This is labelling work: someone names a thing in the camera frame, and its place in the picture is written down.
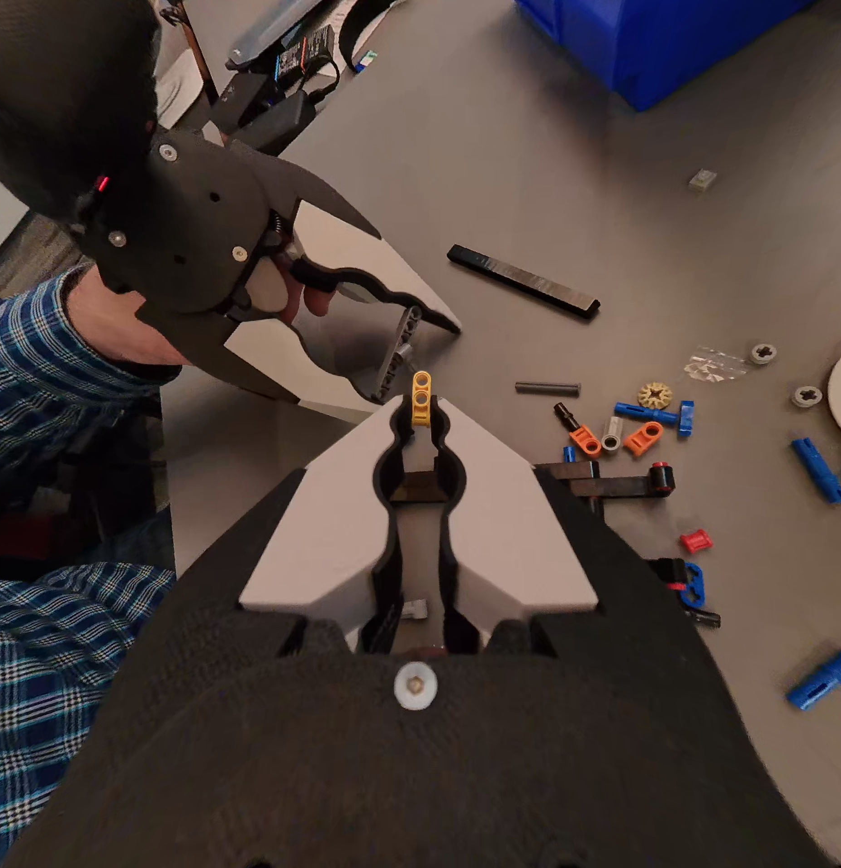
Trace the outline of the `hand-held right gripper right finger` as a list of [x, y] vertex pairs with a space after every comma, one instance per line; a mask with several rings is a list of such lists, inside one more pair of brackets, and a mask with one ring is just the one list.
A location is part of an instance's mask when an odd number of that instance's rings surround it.
[[597, 608], [552, 503], [568, 491], [447, 399], [432, 398], [430, 422], [446, 498], [438, 569], [448, 652], [477, 653], [504, 621]]

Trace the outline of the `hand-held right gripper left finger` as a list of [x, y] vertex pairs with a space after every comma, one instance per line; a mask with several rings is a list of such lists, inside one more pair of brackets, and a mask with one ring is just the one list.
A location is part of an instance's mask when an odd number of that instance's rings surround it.
[[391, 650], [404, 603], [391, 498], [413, 435], [411, 399], [397, 396], [304, 468], [241, 592], [244, 609], [332, 621], [358, 631], [364, 652]]

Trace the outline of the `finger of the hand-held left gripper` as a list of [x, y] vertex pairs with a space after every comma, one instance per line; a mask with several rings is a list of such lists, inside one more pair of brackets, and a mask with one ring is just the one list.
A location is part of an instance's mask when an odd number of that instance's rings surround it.
[[454, 334], [461, 323], [424, 278], [381, 238], [300, 200], [293, 225], [293, 273], [305, 285], [333, 292], [356, 285], [373, 301], [419, 307], [426, 322]]
[[282, 320], [242, 323], [225, 341], [226, 350], [297, 398], [299, 407], [344, 422], [363, 422], [380, 405], [341, 375], [320, 367], [300, 334]]

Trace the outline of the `dark grey lego beam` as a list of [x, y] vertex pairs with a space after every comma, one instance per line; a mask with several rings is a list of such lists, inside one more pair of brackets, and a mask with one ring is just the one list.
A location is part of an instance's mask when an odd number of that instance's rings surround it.
[[404, 311], [390, 348], [386, 351], [383, 364], [377, 374], [372, 400], [380, 404], [388, 397], [393, 381], [403, 368], [411, 367], [414, 348], [411, 344], [415, 331], [422, 319], [419, 306], [411, 306]]

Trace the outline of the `person's left forearm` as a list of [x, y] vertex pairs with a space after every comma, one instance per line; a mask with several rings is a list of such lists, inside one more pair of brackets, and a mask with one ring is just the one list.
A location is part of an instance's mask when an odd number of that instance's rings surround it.
[[108, 360], [84, 342], [67, 301], [90, 271], [77, 266], [0, 300], [0, 488], [111, 427], [180, 373], [178, 364]]

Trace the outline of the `long black lego beam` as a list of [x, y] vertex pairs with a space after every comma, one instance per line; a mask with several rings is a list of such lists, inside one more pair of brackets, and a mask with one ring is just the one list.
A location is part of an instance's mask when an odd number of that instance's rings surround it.
[[583, 292], [532, 274], [492, 256], [483, 255], [462, 245], [453, 245], [447, 253], [454, 265], [513, 289], [580, 320], [591, 321], [600, 311], [600, 301]]

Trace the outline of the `blue lego axle with connector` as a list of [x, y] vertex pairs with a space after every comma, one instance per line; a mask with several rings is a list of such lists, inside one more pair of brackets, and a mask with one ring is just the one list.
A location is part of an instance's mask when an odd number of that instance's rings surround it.
[[676, 435], [680, 439], [688, 439], [693, 435], [695, 404], [691, 400], [681, 401], [676, 413], [670, 410], [651, 409], [622, 402], [614, 405], [613, 413], [617, 416], [630, 418], [642, 423], [655, 422], [674, 428], [676, 429]]

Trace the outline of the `long blue lego pin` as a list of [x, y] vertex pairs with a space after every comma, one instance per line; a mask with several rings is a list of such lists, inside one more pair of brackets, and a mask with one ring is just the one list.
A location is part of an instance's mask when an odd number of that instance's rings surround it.
[[809, 438], [793, 439], [790, 446], [824, 502], [841, 505], [841, 482], [813, 442]]

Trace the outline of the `person's left hand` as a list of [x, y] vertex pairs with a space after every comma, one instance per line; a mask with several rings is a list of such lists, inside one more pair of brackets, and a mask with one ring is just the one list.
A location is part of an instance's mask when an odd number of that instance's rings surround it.
[[79, 339], [101, 357], [117, 364], [189, 365], [166, 338], [137, 317], [144, 297], [118, 294], [104, 283], [97, 266], [90, 266], [66, 293], [66, 315]]

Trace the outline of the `black box device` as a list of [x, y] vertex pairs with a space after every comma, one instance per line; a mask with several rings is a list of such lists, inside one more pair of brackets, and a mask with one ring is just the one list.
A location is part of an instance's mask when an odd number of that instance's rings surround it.
[[209, 120], [231, 136], [271, 107], [274, 81], [269, 74], [238, 72], [210, 108]]

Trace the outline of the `black power bank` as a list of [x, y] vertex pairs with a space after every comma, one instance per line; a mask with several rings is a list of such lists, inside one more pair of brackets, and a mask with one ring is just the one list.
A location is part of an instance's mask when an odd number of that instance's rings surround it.
[[244, 127], [241, 139], [264, 155], [279, 156], [316, 116], [316, 108], [309, 94], [298, 90]]

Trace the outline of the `white stand with wooden leg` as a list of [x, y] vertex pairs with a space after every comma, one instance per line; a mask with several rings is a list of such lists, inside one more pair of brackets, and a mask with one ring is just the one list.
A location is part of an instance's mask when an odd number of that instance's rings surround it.
[[156, 34], [157, 119], [170, 129], [198, 102], [212, 103], [217, 93], [184, 2], [151, 2], [159, 22]]

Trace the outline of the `dark grey flat panel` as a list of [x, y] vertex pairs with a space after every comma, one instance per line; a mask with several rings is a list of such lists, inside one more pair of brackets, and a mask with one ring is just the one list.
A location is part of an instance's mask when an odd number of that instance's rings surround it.
[[301, 24], [322, 1], [273, 1], [241, 35], [227, 53], [225, 68], [243, 71]]

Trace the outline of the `black labelled battery pack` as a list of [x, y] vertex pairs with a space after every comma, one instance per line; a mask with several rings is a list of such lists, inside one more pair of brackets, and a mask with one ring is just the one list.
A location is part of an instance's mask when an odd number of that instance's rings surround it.
[[278, 58], [276, 73], [285, 76], [294, 73], [315, 72], [333, 61], [335, 31], [326, 24], [285, 50]]

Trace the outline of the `small clear plastic bag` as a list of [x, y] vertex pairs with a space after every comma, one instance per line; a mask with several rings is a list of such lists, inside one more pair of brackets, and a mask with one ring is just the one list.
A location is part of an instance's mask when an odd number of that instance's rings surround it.
[[684, 373], [690, 378], [713, 384], [739, 379], [749, 370], [744, 359], [706, 346], [698, 346], [684, 367]]

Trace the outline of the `person's plaid shirt torso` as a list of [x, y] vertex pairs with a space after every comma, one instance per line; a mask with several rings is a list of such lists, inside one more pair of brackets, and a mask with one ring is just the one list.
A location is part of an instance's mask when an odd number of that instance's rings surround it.
[[85, 741], [174, 570], [96, 562], [0, 580], [0, 864]]

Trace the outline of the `blue plastic bin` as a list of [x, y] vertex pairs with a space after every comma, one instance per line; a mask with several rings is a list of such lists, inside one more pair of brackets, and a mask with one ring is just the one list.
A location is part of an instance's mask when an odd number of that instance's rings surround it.
[[517, 1], [526, 19], [644, 111], [809, 1]]

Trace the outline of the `black lego frame assembly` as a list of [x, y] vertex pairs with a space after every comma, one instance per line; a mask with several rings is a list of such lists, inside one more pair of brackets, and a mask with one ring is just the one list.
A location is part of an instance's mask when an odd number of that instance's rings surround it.
[[[540, 463], [536, 468], [565, 484], [601, 518], [604, 518], [607, 500], [662, 499], [673, 493], [676, 486], [673, 469], [666, 462], [654, 462], [642, 476], [609, 478], [602, 477], [600, 463], [595, 460]], [[446, 500], [436, 470], [406, 473], [402, 484], [390, 497], [394, 505], [443, 504]], [[675, 593], [683, 609], [707, 610], [704, 608], [704, 574], [697, 564], [682, 558], [649, 559], [646, 563]]]

